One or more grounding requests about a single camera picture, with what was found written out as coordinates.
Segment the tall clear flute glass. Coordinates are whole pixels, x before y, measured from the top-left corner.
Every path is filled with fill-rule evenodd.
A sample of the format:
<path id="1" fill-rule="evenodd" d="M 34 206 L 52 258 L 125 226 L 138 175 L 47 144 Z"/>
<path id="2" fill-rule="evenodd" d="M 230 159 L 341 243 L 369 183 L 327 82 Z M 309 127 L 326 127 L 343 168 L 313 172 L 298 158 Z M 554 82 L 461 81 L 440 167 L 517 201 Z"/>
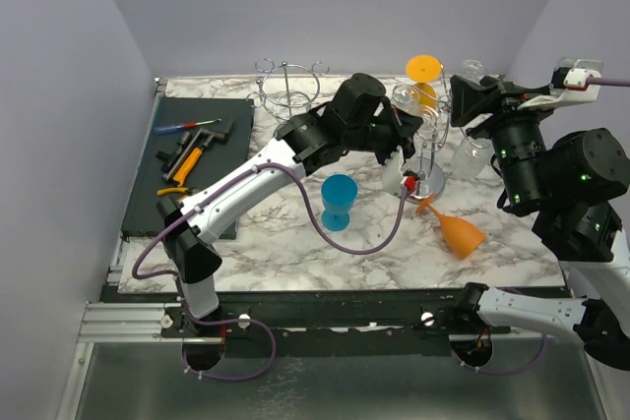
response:
<path id="1" fill-rule="evenodd" d="M 480 61 L 468 59 L 461 62 L 459 74 L 465 79 L 479 84 L 487 75 L 487 69 Z"/>

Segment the blue plastic goblet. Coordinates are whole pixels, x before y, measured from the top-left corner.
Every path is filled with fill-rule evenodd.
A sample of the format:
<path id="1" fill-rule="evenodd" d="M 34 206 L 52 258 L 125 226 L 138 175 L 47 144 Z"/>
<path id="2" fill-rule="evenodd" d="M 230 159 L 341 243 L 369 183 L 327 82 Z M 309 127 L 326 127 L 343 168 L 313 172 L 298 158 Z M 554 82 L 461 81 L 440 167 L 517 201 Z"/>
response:
<path id="1" fill-rule="evenodd" d="M 328 177 L 322 187 L 322 223 L 330 231 L 343 231 L 350 222 L 350 211 L 358 194 L 355 181 L 345 174 Z"/>

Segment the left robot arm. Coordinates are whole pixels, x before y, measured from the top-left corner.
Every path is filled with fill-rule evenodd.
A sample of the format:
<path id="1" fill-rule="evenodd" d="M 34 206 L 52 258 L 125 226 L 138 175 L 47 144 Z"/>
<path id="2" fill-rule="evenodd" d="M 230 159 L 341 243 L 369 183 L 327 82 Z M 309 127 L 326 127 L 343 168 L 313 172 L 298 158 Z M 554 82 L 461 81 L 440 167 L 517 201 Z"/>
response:
<path id="1" fill-rule="evenodd" d="M 288 119 L 251 159 L 215 184 L 183 200 L 160 198 L 159 239 L 177 267 L 188 306 L 185 326 L 198 336 L 217 328 L 214 274 L 221 256 L 213 245 L 237 219 L 351 151 L 370 152 L 381 165 L 403 165 L 415 153 L 421 124 L 392 104 L 380 81 L 355 73 L 331 100 Z"/>

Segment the small clear wine glass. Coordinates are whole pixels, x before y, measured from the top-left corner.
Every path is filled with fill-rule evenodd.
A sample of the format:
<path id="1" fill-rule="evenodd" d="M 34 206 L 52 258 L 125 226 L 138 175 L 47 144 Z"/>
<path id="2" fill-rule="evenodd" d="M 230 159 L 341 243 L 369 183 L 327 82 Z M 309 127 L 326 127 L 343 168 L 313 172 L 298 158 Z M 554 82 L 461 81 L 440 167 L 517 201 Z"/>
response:
<path id="1" fill-rule="evenodd" d="M 398 109 L 413 116 L 421 115 L 420 91 L 413 84 L 398 84 L 392 90 L 391 101 Z"/>

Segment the yellow plastic goblet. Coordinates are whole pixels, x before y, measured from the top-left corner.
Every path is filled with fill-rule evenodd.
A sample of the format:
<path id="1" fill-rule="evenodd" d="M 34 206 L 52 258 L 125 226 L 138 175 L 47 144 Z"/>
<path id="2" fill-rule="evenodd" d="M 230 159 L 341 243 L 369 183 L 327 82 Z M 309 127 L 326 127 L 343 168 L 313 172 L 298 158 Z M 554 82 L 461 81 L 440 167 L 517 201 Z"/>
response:
<path id="1" fill-rule="evenodd" d="M 431 108 L 436 106 L 435 91 L 430 85 L 437 80 L 442 73 L 441 62 L 431 55 L 417 55 L 412 57 L 406 65 L 406 75 L 419 89 L 419 103 Z"/>

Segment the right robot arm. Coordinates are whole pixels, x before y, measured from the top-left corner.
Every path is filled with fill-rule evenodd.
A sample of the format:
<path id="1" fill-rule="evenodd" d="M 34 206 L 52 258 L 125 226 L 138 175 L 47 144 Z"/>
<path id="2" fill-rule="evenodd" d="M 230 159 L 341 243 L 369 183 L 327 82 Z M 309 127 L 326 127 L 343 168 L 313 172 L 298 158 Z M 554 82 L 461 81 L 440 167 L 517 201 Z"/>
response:
<path id="1" fill-rule="evenodd" d="M 558 68 L 551 82 L 524 88 L 486 77 L 450 80 L 451 123 L 492 143 L 504 191 L 501 208 L 533 215 L 534 234 L 577 270 L 596 298 L 549 299 L 469 283 L 452 312 L 466 333 L 514 327 L 580 343 L 601 364 L 629 367 L 629 244 L 612 201 L 629 189 L 629 159 L 604 128 L 547 146 L 540 123 L 555 110 L 593 103 L 606 85 L 596 70 Z"/>

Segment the clear stemmed wine glass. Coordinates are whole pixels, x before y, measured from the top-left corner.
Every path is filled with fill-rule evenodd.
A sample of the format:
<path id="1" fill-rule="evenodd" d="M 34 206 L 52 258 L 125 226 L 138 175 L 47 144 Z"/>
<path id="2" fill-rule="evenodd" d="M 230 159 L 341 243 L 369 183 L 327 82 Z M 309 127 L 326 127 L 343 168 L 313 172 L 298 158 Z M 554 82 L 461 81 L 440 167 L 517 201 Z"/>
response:
<path id="1" fill-rule="evenodd" d="M 432 136 L 438 131 L 440 113 L 434 107 L 426 104 L 421 104 L 418 108 L 419 116 L 422 119 L 422 124 L 418 128 L 417 133 L 419 135 Z"/>

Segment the clear ribbed wine glass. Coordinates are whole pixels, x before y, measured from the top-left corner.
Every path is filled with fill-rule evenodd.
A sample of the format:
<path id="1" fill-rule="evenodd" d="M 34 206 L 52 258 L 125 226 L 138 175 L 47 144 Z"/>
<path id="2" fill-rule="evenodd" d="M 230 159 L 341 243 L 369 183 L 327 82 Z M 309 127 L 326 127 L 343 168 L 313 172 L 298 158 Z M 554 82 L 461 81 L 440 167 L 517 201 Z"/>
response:
<path id="1" fill-rule="evenodd" d="M 490 140 L 463 137 L 451 159 L 451 171 L 458 178 L 474 179 L 489 163 L 493 153 Z"/>

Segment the scrolled chrome glass rack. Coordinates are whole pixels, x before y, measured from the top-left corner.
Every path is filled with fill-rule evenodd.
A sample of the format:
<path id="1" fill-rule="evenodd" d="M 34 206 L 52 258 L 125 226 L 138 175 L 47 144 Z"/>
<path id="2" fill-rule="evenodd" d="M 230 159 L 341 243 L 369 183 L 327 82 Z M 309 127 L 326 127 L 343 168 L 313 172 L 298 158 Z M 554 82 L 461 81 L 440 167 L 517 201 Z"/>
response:
<path id="1" fill-rule="evenodd" d="M 440 113 L 438 131 L 432 136 L 419 135 L 416 132 L 415 155 L 407 161 L 409 169 L 414 171 L 418 178 L 415 191 L 408 197 L 410 204 L 419 204 L 430 194 L 434 194 L 434 198 L 438 199 L 446 186 L 445 173 L 436 162 L 436 155 L 446 145 L 449 136 L 452 109 L 450 86 L 447 84 L 443 65 L 442 68 L 440 77 L 430 83 L 437 98 L 435 108 Z M 409 79 L 408 82 L 402 84 L 414 85 L 414 82 Z"/>

